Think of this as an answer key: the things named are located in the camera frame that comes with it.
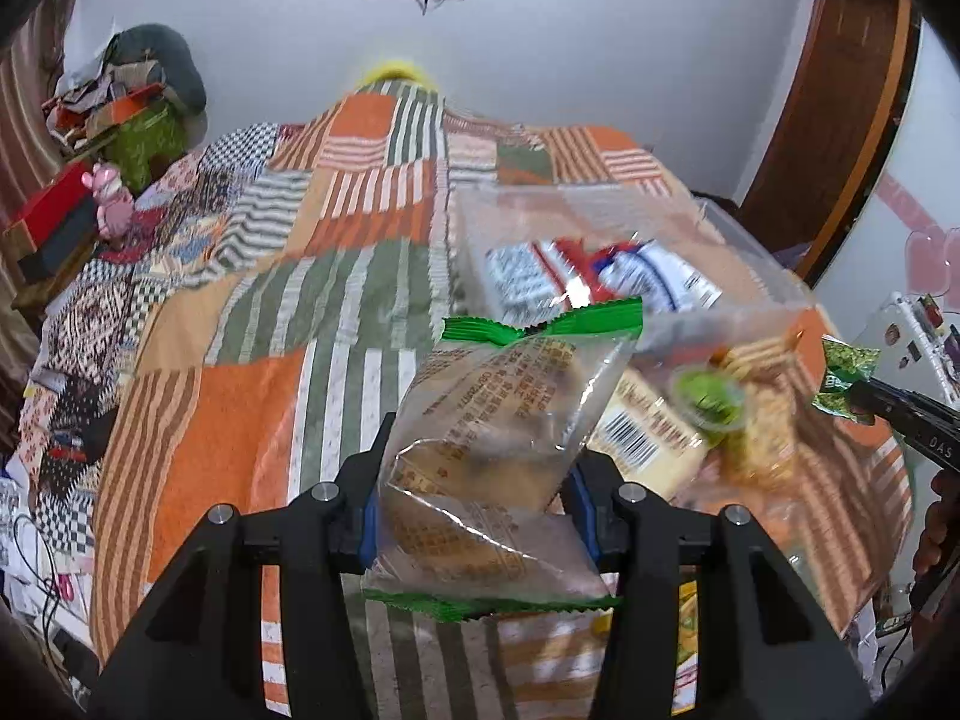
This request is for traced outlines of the person's right hand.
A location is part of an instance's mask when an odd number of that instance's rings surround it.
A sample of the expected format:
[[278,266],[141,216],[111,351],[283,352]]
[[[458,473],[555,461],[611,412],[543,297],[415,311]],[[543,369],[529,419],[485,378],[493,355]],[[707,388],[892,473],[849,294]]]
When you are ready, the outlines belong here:
[[918,550],[913,557],[916,577],[923,577],[944,557],[949,522],[958,512],[958,476],[949,470],[940,470],[931,481],[937,496],[926,512],[924,528],[919,537]]

